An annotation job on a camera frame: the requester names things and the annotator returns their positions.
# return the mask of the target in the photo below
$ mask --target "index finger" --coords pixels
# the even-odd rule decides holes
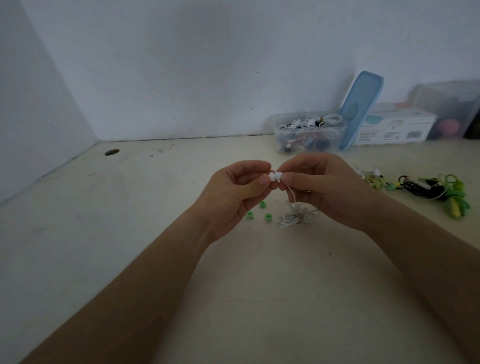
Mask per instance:
[[[277,171],[282,173],[292,172],[294,169],[306,166],[314,170],[320,167],[320,170],[316,170],[316,172],[323,174],[331,156],[329,153],[300,153],[284,162]]]
[[[240,162],[230,164],[223,168],[226,172],[230,172],[238,178],[246,173],[252,172],[269,172],[272,165],[264,160],[241,160]]]

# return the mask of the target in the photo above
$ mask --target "clear storage bin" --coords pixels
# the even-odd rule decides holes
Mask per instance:
[[[413,105],[438,115],[427,139],[461,138],[480,109],[480,81],[420,85]]]
[[[325,123],[319,128],[279,129],[281,125],[289,125],[294,120],[305,120],[307,116],[327,116],[331,112],[291,112],[269,117],[273,124],[276,139],[276,148],[279,153],[295,154],[305,151],[332,152],[340,149],[343,134],[347,128],[344,120],[338,124]]]

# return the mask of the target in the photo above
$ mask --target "cardboard box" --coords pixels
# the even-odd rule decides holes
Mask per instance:
[[[360,127],[355,145],[423,142],[436,120],[435,114],[408,104],[376,104]]]

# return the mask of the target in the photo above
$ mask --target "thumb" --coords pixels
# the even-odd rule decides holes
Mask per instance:
[[[268,177],[266,174],[262,174],[249,184],[237,186],[236,197],[241,200],[245,200],[246,198],[259,196],[267,189],[268,186],[270,186],[270,182],[270,177]]]
[[[318,174],[285,172],[282,174],[281,181],[297,190],[322,192],[325,178],[327,176]]]

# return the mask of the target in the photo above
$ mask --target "person's right hand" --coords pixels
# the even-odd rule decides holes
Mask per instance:
[[[369,211],[382,194],[370,187],[339,156],[328,153],[302,153],[283,163],[279,188],[288,200],[295,191],[296,201],[315,206],[341,224],[357,230],[366,228]]]

